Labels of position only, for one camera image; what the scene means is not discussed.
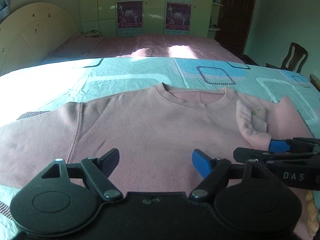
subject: pink sweatshirt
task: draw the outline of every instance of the pink sweatshirt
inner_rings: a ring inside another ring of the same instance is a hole
[[[110,180],[124,194],[188,194],[202,180],[192,166],[194,149],[236,163],[237,147],[267,150],[271,138],[293,137],[311,135],[287,97],[274,104],[227,87],[200,91],[161,83],[66,103],[0,127],[0,184],[21,188],[55,158],[74,163],[118,148],[120,163]],[[295,192],[305,212],[305,193]],[[296,228],[303,239],[309,239],[306,221],[303,214]]]

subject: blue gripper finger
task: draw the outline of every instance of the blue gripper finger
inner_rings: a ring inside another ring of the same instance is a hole
[[[196,170],[200,173],[202,178],[205,178],[212,171],[210,158],[207,154],[200,151],[199,149],[195,149],[192,153],[192,164],[196,168]]]
[[[271,140],[269,152],[285,153],[290,151],[290,145],[285,140]]]

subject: light blue bedsheet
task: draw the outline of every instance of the light blue bedsheet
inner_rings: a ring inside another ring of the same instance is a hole
[[[69,101],[85,102],[160,82],[203,90],[228,86],[275,103],[289,96],[314,136],[320,138],[320,93],[300,74],[232,62],[162,57],[83,59],[11,72],[0,77],[0,125],[28,111],[54,110]],[[9,204],[16,192],[1,187],[0,201]],[[6,228],[11,236],[12,225],[0,215],[0,229]]]

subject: shelf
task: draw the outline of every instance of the shelf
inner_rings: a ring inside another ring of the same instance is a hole
[[[216,3],[216,2],[213,2],[212,4],[219,5],[219,6],[223,6],[222,4]]]
[[[219,28],[212,28],[212,29],[210,29],[209,28],[209,31],[220,31],[221,29],[219,29]]]

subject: sweatshirt seam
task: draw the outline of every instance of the sweatshirt seam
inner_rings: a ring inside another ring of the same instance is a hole
[[[201,92],[206,94],[213,94],[213,95],[224,95],[225,93],[215,93],[211,91],[205,91],[205,90],[167,90],[168,92],[177,93],[177,92]]]
[[[153,86],[153,87],[154,87],[154,89],[156,90],[156,93],[157,93],[157,95],[158,95],[160,98],[162,98],[164,101],[166,101],[166,102],[168,102],[168,103],[170,103],[170,104],[172,104],[172,105],[180,106],[180,107],[187,108],[187,109],[191,109],[191,110],[196,110],[196,111],[199,111],[199,110],[200,110],[200,111],[204,111],[204,112],[209,112],[209,113],[210,113],[210,111],[209,111],[207,108],[193,108],[193,107],[189,107],[189,106],[183,106],[183,105],[180,105],[180,104],[178,104],[178,103],[174,103],[174,102],[168,100],[166,97],[164,97],[164,96],[159,92],[159,90],[158,90],[158,88],[157,88],[156,86]],[[234,98],[234,91],[232,91],[232,95],[231,95],[231,98],[230,98],[230,100],[228,101],[228,103],[227,103],[225,106],[216,109],[216,111],[221,110],[221,109],[227,107],[227,106],[231,103],[231,101],[233,100],[233,98]]]
[[[79,103],[79,108],[78,108],[78,116],[77,116],[77,125],[76,125],[76,131],[75,131],[75,135],[73,137],[72,143],[71,143],[71,147],[70,147],[70,151],[66,160],[66,163],[69,163],[70,159],[72,158],[72,154],[76,145],[76,141],[79,137],[79,131],[80,131],[80,125],[82,123],[82,115],[83,115],[83,105],[84,103]]]
[[[138,89],[138,90],[124,91],[124,92],[112,94],[112,95],[105,96],[105,97],[101,97],[101,98],[95,98],[95,99],[92,99],[92,100],[90,100],[90,101],[84,102],[83,104],[88,104],[88,103],[92,103],[92,102],[97,101],[97,100],[100,100],[100,99],[111,98],[111,97],[114,97],[114,96],[117,96],[117,95],[120,95],[120,94],[130,93],[130,92],[139,91],[139,90],[145,90],[145,88],[144,88],[144,89]]]

